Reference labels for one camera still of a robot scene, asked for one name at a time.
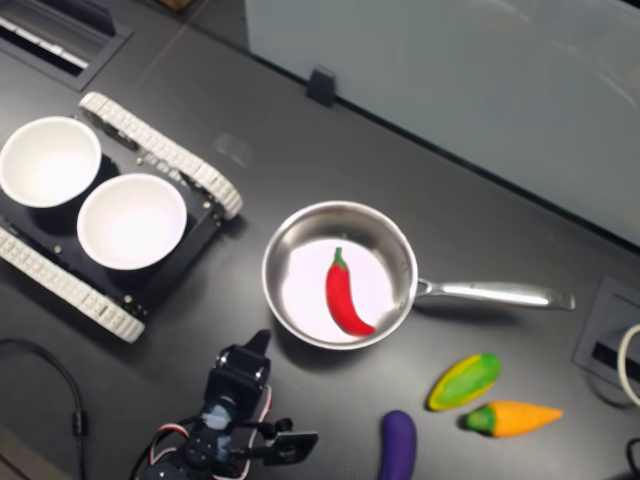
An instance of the chili pepper stem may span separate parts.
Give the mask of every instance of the chili pepper stem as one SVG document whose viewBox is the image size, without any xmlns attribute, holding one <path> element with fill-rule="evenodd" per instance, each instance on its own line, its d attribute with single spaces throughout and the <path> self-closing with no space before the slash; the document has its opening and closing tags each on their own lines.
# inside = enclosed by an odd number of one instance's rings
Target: chili pepper stem
<svg viewBox="0 0 640 480">
<path fill-rule="evenodd" d="M 342 259 L 342 247 L 336 248 L 335 256 L 333 257 L 333 264 L 338 265 L 342 270 L 347 269 L 347 264 Z"/>
</svg>

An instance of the robotic arm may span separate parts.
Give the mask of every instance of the robotic arm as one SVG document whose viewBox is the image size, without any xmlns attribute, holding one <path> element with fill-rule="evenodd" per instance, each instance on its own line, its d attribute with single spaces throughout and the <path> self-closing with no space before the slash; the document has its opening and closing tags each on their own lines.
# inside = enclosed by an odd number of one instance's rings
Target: robotic arm
<svg viewBox="0 0 640 480">
<path fill-rule="evenodd" d="M 204 406 L 187 441 L 150 465 L 141 480 L 244 478 L 237 466 L 242 461 L 262 459 L 268 466 L 291 465 L 309 456 L 318 441 L 316 433 L 292 433 L 293 423 L 286 418 L 275 424 L 249 421 L 263 393 L 267 391 L 270 397 L 271 361 L 265 356 L 270 339 L 271 332 L 261 330 L 246 345 L 220 352 L 209 372 Z M 252 439 L 260 433 L 265 445 L 233 448 L 236 428 L 254 429 Z"/>
</svg>

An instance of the purple eggplant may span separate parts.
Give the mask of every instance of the purple eggplant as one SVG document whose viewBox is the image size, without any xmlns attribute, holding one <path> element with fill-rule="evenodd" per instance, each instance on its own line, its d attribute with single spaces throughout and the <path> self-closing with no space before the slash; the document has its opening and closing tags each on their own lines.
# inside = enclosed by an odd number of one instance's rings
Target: purple eggplant
<svg viewBox="0 0 640 480">
<path fill-rule="evenodd" d="M 384 451 L 379 480 L 411 480 L 416 463 L 418 435 L 411 417 L 395 410 L 382 421 Z"/>
</svg>

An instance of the red chili pepper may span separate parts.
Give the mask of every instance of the red chili pepper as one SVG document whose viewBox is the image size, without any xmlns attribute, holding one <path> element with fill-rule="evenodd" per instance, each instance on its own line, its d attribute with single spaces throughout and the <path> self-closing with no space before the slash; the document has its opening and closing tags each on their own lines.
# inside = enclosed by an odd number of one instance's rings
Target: red chili pepper
<svg viewBox="0 0 640 480">
<path fill-rule="evenodd" d="M 364 323 L 353 306 L 349 268 L 342 259 L 342 248 L 336 248 L 336 255 L 327 273 L 327 305 L 333 320 L 350 335 L 371 335 L 375 329 Z"/>
</svg>

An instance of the orange carrot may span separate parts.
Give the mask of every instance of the orange carrot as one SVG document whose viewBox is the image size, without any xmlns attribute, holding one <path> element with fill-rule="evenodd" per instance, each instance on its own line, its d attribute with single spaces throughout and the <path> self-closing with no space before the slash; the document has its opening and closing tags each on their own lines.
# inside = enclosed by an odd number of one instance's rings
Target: orange carrot
<svg viewBox="0 0 640 480">
<path fill-rule="evenodd" d="M 471 412 L 465 418 L 465 425 L 494 437 L 512 437 L 533 432 L 563 415 L 562 410 L 555 408 L 504 400 Z"/>
</svg>

